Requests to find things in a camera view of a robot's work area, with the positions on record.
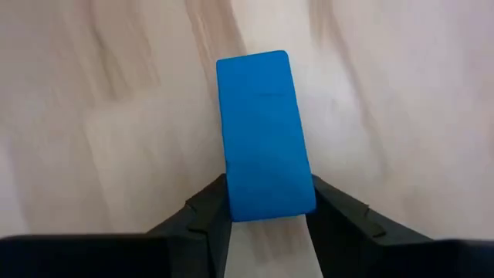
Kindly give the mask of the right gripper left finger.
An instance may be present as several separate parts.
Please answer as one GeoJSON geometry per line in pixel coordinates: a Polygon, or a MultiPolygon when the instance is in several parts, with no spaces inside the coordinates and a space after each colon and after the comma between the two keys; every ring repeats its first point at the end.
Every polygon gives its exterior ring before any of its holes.
{"type": "Polygon", "coordinates": [[[227,181],[221,174],[149,233],[167,241],[171,278],[223,278],[231,231],[227,181]]]}

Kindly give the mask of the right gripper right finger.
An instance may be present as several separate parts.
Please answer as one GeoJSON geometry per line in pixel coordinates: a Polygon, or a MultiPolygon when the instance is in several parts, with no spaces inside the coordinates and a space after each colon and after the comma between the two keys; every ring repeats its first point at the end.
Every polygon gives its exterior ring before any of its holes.
{"type": "Polygon", "coordinates": [[[374,211],[314,175],[316,209],[306,214],[325,277],[455,276],[458,253],[374,211]]]}

